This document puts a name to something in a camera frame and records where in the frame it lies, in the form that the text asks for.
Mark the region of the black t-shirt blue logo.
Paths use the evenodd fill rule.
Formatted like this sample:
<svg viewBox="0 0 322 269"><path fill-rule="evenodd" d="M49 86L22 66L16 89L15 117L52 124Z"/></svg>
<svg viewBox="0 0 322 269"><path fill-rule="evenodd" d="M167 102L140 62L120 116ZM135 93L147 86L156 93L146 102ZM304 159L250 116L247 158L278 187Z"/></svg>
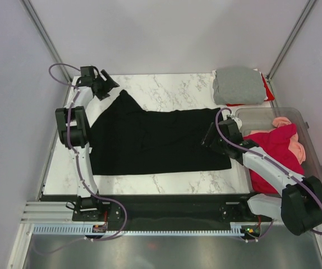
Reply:
<svg viewBox="0 0 322 269"><path fill-rule="evenodd" d="M231 168L201 145L217 110L146 111L125 90L91 127L94 175L146 175Z"/></svg>

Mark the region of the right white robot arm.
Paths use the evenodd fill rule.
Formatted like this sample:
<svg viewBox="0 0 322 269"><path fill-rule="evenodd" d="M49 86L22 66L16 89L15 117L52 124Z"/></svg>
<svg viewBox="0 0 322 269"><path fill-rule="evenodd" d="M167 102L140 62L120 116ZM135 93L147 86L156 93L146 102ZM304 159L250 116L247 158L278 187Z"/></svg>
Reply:
<svg viewBox="0 0 322 269"><path fill-rule="evenodd" d="M211 122L201 145L236 160L253 173L253 193L238 207L239 216L252 220L257 215L280 220L294 235L307 231L322 235L322 183L306 177L289 144L297 138L291 123L271 131L243 136L229 117Z"/></svg>

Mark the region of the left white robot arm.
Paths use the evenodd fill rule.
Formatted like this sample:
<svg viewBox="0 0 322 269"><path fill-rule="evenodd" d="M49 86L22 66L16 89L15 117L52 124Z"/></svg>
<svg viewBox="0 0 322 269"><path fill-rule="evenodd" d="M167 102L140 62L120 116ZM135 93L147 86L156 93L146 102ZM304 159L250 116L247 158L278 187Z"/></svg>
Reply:
<svg viewBox="0 0 322 269"><path fill-rule="evenodd" d="M76 216L86 214L92 220L100 220L104 216L105 208L96 198L99 190L91 168L91 127L86 108L94 98L103 100L117 87L119 84L105 70L83 66L80 77L72 85L71 100L55 111L59 140L69 150L76 172L77 195L73 203Z"/></svg>

